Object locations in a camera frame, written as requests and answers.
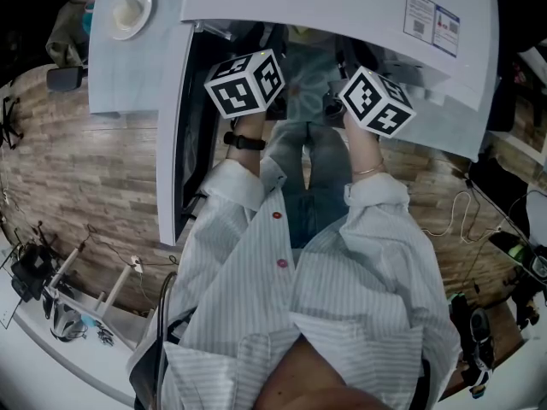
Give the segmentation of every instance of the skin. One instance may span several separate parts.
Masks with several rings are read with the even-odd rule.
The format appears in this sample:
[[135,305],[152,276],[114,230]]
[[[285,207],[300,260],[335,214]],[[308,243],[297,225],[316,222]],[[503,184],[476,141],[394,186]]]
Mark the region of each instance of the skin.
[[[239,119],[235,135],[261,139],[264,113],[246,115]],[[385,172],[382,165],[371,173],[359,174],[375,168],[383,161],[377,138],[362,130],[346,114],[344,125],[350,146],[353,182]],[[230,146],[227,159],[239,162],[247,170],[260,176],[260,152]],[[255,410],[389,410],[370,394],[348,387],[332,366],[300,336],[263,385],[256,399]]]

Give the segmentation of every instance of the white plate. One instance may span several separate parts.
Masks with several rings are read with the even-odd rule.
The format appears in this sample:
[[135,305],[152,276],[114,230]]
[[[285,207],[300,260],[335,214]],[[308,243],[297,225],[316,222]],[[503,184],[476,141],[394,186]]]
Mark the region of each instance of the white plate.
[[129,29],[120,29],[114,19],[114,8],[115,6],[123,0],[114,0],[112,6],[110,7],[110,35],[113,39],[119,39],[123,41],[124,39],[129,39],[135,36],[146,24],[146,21],[150,18],[150,13],[152,12],[152,0],[138,0],[140,5],[143,8],[143,13],[137,19],[135,24]]

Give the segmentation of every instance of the black and white marker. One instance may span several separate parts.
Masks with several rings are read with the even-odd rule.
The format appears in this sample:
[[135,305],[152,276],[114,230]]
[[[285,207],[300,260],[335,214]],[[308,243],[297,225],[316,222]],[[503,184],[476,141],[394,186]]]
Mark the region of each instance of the black and white marker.
[[213,66],[205,89],[225,119],[266,111],[285,80],[275,55],[263,50]]
[[359,127],[388,138],[416,115],[399,84],[365,67],[357,70],[339,97]]

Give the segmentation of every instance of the striped shirt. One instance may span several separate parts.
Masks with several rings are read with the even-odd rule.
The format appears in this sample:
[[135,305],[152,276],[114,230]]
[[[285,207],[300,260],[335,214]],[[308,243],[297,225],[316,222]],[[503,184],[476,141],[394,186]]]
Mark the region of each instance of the striped shirt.
[[179,344],[164,344],[163,408],[252,408],[300,335],[348,386],[393,408],[409,407],[427,360],[432,407],[460,340],[406,187],[387,173],[347,185],[347,217],[295,263],[284,181],[270,158],[260,178],[226,160],[205,180],[209,198],[187,239],[169,318],[197,309]]

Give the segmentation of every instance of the white pipe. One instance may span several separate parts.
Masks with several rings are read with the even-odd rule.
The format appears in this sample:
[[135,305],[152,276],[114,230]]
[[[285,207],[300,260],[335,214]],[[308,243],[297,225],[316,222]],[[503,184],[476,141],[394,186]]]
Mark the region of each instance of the white pipe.
[[97,311],[99,307],[101,306],[101,302],[103,301],[104,297],[105,297],[105,293],[102,291],[99,297],[97,298],[97,302],[95,302],[95,307],[93,308],[95,311]]
[[125,266],[123,269],[123,272],[121,273],[120,277],[116,281],[116,284],[114,285],[114,288],[109,294],[109,297],[107,298],[106,302],[104,303],[103,308],[103,315],[106,314],[107,310],[112,307],[112,304],[116,300],[116,297],[118,297],[118,294],[120,293],[121,287],[126,282],[127,277],[129,277],[129,272],[132,269],[129,266]]
[[48,287],[50,289],[54,289],[57,286],[57,283],[61,279],[62,275],[66,273],[66,271],[72,266],[72,263],[76,260],[76,257],[78,256],[79,251],[78,248],[72,251],[72,253],[68,256],[68,258],[65,260],[64,263],[62,263],[61,268],[59,269],[59,272],[53,277],[53,279],[50,282],[50,285]]

